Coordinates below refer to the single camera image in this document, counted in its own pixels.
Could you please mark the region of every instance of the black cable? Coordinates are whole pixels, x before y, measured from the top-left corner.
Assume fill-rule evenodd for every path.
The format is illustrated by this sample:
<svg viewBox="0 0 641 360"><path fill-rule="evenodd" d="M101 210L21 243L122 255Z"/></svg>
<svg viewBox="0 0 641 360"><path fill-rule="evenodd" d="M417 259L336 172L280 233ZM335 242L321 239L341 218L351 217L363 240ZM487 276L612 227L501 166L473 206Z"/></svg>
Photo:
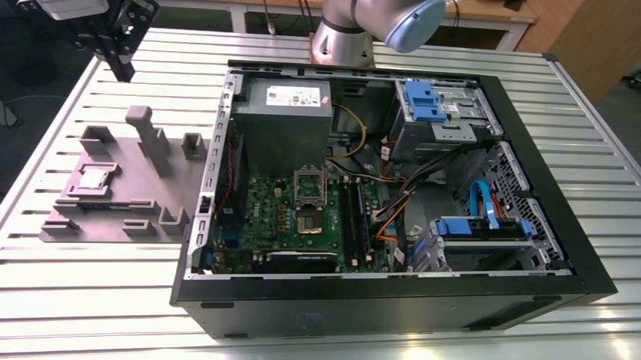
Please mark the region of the black cable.
<svg viewBox="0 0 641 360"><path fill-rule="evenodd" d="M262 0L262 4L265 5L265 15L268 17L268 21L270 21L270 10L268 10L268 0Z"/></svg>
<svg viewBox="0 0 641 360"><path fill-rule="evenodd" d="M452 0L455 2L455 6L457 8L457 14L455 15L455 27L460 27L460 22L461 22L461 9L460 9L460 3L457 0Z"/></svg>
<svg viewBox="0 0 641 360"><path fill-rule="evenodd" d="M314 17L312 16L310 3L308 0L305 0L305 6L308 8L308 15L310 15L312 31L314 31L314 29L317 29L317 25L314 24Z"/></svg>
<svg viewBox="0 0 641 360"><path fill-rule="evenodd" d="M405 200L411 197L412 192L416 190L419 183L428 179L432 174L437 173L445 167L448 167L460 155L479 149L488 149L496 144L496 140L484 140L475 144L464 144L457 148L451 150L447 154L441 155L436 159L428 161L416 171L415 174L408 178L405 183L401 186L399 191L397 199L391 203L391 205L384 206L380 209L380 214L385 214L392 209L397 208L404 204Z"/></svg>
<svg viewBox="0 0 641 360"><path fill-rule="evenodd" d="M352 152L352 149L351 149L351 146L349 146L349 145L345 145L345 149L347 149L347 152ZM357 154L353 154L353 155L352 155L351 157L348 157L348 158L355 161L355 163L357 164L359 168L361 169L361 172L363 172L364 174L368 174L368 170L365 169L364 163L360 161L360 159L357 158L356 155L357 155Z"/></svg>
<svg viewBox="0 0 641 360"><path fill-rule="evenodd" d="M281 34L282 34L282 35L285 35L286 32L289 32L289 31L294 28L294 25L297 25L297 23L300 22L300 20L301 20L301 15L297 16L297 19L296 19L294 22L290 24L290 26L288 26L288 28L281 31Z"/></svg>
<svg viewBox="0 0 641 360"><path fill-rule="evenodd" d="M310 27L310 23L308 22L308 18L306 18L306 15L305 15L304 0L298 0L298 7L301 8L302 21L305 22L305 26L308 28L308 36L310 36L312 27Z"/></svg>
<svg viewBox="0 0 641 360"><path fill-rule="evenodd" d="M0 95L0 104L2 104L2 122L5 122L5 125L0 125L0 128L7 128L11 131L14 131L21 127L23 123L21 122L21 119L17 118L15 123L10 125L10 114L7 112L7 102L2 95Z"/></svg>
<svg viewBox="0 0 641 360"><path fill-rule="evenodd" d="M395 225L397 227L397 248L407 255L403 262L395 257L395 272L405 272L408 270L408 237L405 233L405 209L395 219Z"/></svg>

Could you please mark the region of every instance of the red wire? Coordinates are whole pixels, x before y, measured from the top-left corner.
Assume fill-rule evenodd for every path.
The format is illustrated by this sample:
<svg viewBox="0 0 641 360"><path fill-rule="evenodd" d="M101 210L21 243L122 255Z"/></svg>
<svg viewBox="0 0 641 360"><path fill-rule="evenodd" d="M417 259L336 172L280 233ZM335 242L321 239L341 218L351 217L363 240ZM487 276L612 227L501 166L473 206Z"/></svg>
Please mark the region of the red wire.
<svg viewBox="0 0 641 360"><path fill-rule="evenodd" d="M501 202L497 199L497 196L492 194L492 203L495 204L495 207L497 208L497 215L500 218L507 218L507 213L504 211L504 207L501 206Z"/></svg>
<svg viewBox="0 0 641 360"><path fill-rule="evenodd" d="M218 208L218 211L216 212L217 216L220 216L221 210L224 210L225 203L228 202L228 198L230 197L232 194L232 188L234 187L234 170L232 166L232 141L228 138L228 174L229 174L229 182L230 185L228 186L228 192L225 193L225 199L222 199L221 202L221 207Z"/></svg>

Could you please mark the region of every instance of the aluminum table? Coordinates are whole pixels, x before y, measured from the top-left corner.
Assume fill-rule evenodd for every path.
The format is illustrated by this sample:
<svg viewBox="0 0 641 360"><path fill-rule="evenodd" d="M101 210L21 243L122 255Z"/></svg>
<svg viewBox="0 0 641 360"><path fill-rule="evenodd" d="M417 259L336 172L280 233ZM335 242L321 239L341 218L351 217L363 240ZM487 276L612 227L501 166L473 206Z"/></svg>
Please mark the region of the aluminum table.
<svg viewBox="0 0 641 360"><path fill-rule="evenodd" d="M75 168L87 125L136 136L133 104L169 137L212 138L229 59L308 62L309 40L153 29L133 83L93 61L0 205L0 354L75 359L632 359L641 353L641 171L566 70L535 54L379 45L380 68L497 76L619 294L507 330L213 340L169 305L180 244L59 244L41 225Z"/></svg>

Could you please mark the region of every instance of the motherboard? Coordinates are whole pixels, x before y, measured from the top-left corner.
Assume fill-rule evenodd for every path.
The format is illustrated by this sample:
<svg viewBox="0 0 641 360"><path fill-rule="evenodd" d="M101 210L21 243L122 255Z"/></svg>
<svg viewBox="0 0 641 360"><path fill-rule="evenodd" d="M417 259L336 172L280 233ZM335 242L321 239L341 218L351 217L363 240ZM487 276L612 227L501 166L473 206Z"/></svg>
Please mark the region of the motherboard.
<svg viewBox="0 0 641 360"><path fill-rule="evenodd" d="M324 272L332 263L330 272L388 272L388 247L372 246L368 232L380 206L375 181L343 177L320 182L312 174L253 177L245 224L218 232L218 246L225 247L218 270L253 274L261 272L268 257L281 256L293 259L281 261L288 272L298 266L313 269L316 260Z"/></svg>

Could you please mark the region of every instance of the cable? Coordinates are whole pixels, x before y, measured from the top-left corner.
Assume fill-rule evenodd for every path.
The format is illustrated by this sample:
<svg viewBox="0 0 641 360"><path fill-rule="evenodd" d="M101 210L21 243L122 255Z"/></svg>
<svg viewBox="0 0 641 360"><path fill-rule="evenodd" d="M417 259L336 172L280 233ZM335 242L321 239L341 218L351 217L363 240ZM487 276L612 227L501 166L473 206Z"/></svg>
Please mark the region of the cable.
<svg viewBox="0 0 641 360"><path fill-rule="evenodd" d="M492 202L495 203L495 208L497 209L497 215L500 218L507 218L508 213L505 212L504 206L501 205L500 199L497 198L496 193L492 193Z"/></svg>
<svg viewBox="0 0 641 360"><path fill-rule="evenodd" d="M312 16L310 3L308 0L305 0L305 6L308 8L308 15L310 15L312 31L314 31L314 29L317 29L317 25L314 24L314 17Z"/></svg>
<svg viewBox="0 0 641 360"><path fill-rule="evenodd" d="M310 26L310 23L308 22L308 18L306 18L306 15L305 15L304 0L298 0L298 7L301 8L301 15L302 15L302 20L305 21L305 26L308 27L308 36L310 36L312 26Z"/></svg>
<svg viewBox="0 0 641 360"><path fill-rule="evenodd" d="M270 11L268 10L268 0L262 0L262 4L265 5L265 19L268 21L268 31L270 32L270 35L274 36L277 35L277 27L272 22Z"/></svg>
<svg viewBox="0 0 641 360"><path fill-rule="evenodd" d="M395 219L395 225L396 225L396 232L397 232L397 248L403 251L404 254L408 253L408 234L405 232L405 209L399 213L397 218ZM403 261L395 261L395 272L405 272L408 270L407 267L407 261L408 257L405 256L405 259Z"/></svg>
<svg viewBox="0 0 641 360"><path fill-rule="evenodd" d="M285 35L286 32L289 32L294 26L297 25L297 23L300 22L301 20L301 15L297 16L296 20L292 22L290 26L288 26L288 28L285 30L281 31L281 35Z"/></svg>
<svg viewBox="0 0 641 360"><path fill-rule="evenodd" d="M347 173L348 175L352 175L352 176L360 176L363 178L368 178L368 179L372 179L377 182L396 182L396 181L392 181L392 180L385 180L383 178L377 178L376 176L372 176L372 175L368 175L368 174L359 174L357 172L353 172L351 170L348 170L344 165L341 165L336 160L332 160L332 159L328 159L328 161L330 161L335 166L344 172Z"/></svg>
<svg viewBox="0 0 641 360"><path fill-rule="evenodd" d="M67 100L67 98L66 98L65 96L57 96L57 95L27 95L27 96L17 97L15 99L11 99L11 100L6 101L5 104L11 104L11 103L15 103L15 102L18 102L18 101L27 100L27 99L61 99L61 100Z"/></svg>
<svg viewBox="0 0 641 360"><path fill-rule="evenodd" d="M345 146L345 149L348 152L352 152L352 148L349 145ZM357 158L356 155L357 154L355 154L355 156L352 156L351 159L355 161L355 164L357 164L357 167L361 170L361 172L368 174L368 169L365 168L364 163L361 162L361 160Z"/></svg>
<svg viewBox="0 0 641 360"><path fill-rule="evenodd" d="M380 172L381 172L381 179L395 180L396 178L392 177L392 176L388 176L387 173L385 173L385 167L388 166L389 163L391 163L391 162L389 162L388 160L384 160L384 161L381 162L381 170L380 170ZM399 178L400 178L401 180L404 180L405 182L408 181L408 178L407 178L404 175L401 175Z"/></svg>
<svg viewBox="0 0 641 360"><path fill-rule="evenodd" d="M365 146L365 139L368 137L368 128L365 126L365 123L364 123L364 120L361 120L360 116L357 114L355 114L355 111L352 111L351 109L348 109L344 105L341 104L335 104L336 107L339 107L340 109L344 109L347 111L348 114L352 115L352 117L355 118L355 120L359 122L359 126L361 126L361 143L359 144L357 148L348 152L347 154L343 154L343 155L337 155L337 156L330 156L328 159L330 160L339 160L339 159L345 159L345 158L349 158L352 155L355 155L357 152L361 151L361 149L364 148Z"/></svg>
<svg viewBox="0 0 641 360"><path fill-rule="evenodd" d="M383 225L383 228L379 230L377 232L377 239L380 238L380 236L384 234L385 232L385 229L391 226L392 224L392 221L396 219L397 216L400 216L400 213L401 211L405 209L405 207L408 206L408 203L411 202L411 200L408 199L408 201L399 207L397 211L395 212L395 214L391 216L391 218L388 219L385 225Z"/></svg>
<svg viewBox="0 0 641 360"><path fill-rule="evenodd" d="M424 180L424 178L429 178L431 175L439 172L441 169L448 167L457 157L465 154L469 151L477 149L485 149L489 146L496 144L496 140L484 140L483 142L477 142L476 144L465 144L460 145L457 148L451 150L447 154L441 155L436 159L428 161L416 171L415 174L408 178L405 183L401 186L401 190L399 191L399 197L392 205L387 205L379 211L380 214L385 214L389 212L395 207L397 207L405 199L408 199L415 192L419 183Z"/></svg>
<svg viewBox="0 0 641 360"><path fill-rule="evenodd" d="M455 27L459 28L460 27L460 23L461 23L461 9L460 9L460 3L457 2L457 0L452 0L455 2L455 6L457 8L457 13L455 15Z"/></svg>
<svg viewBox="0 0 641 360"><path fill-rule="evenodd" d="M397 242L397 239L393 238L392 236L380 236L379 240L385 240L388 242Z"/></svg>
<svg viewBox="0 0 641 360"><path fill-rule="evenodd" d="M18 121L13 125L10 125L10 122L7 121L7 118L10 117L7 115L7 102L3 100L2 95L0 95L0 103L2 103L2 111L3 111L2 121L5 122L5 125L2 125L2 127L9 128L10 130L14 130L17 128Z"/></svg>

